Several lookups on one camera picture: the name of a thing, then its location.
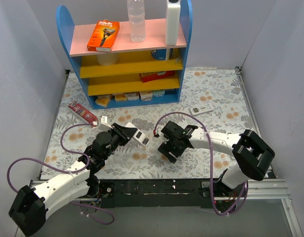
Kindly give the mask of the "red white remote control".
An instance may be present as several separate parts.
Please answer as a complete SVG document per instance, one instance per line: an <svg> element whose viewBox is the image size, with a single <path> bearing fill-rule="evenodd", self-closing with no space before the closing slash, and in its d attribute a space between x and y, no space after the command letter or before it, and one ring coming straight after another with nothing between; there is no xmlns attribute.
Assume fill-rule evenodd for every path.
<svg viewBox="0 0 304 237"><path fill-rule="evenodd" d="M141 146L146 147L149 144L149 137L143 133L138 127L136 127L134 124L132 124L131 122L128 122L126 127L129 128L136 128L137 131L133 136L133 139L135 139Z"/></svg>

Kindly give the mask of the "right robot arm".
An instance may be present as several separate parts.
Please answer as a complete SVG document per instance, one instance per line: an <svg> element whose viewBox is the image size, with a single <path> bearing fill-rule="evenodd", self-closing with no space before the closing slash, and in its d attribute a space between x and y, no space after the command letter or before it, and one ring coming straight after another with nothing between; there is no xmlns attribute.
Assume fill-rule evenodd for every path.
<svg viewBox="0 0 304 237"><path fill-rule="evenodd" d="M163 140L158 151L171 163L175 163L187 148L212 149L235 158L236 164L227 168L213 183L213 192L223 196L231 195L249 179L263 180L275 157L273 149L249 129L240 134L207 133L195 125L182 128L169 121L156 134Z"/></svg>

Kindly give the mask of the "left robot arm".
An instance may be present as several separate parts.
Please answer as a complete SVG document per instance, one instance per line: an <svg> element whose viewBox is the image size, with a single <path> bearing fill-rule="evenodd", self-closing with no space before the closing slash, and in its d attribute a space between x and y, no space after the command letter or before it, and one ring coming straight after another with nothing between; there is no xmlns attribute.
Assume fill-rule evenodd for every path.
<svg viewBox="0 0 304 237"><path fill-rule="evenodd" d="M56 210L82 196L95 197L99 191L96 173L118 146L126 145L135 136L136 126L124 127L113 123L101 132L68 169L48 181L17 190L8 215L30 237L42 228Z"/></svg>

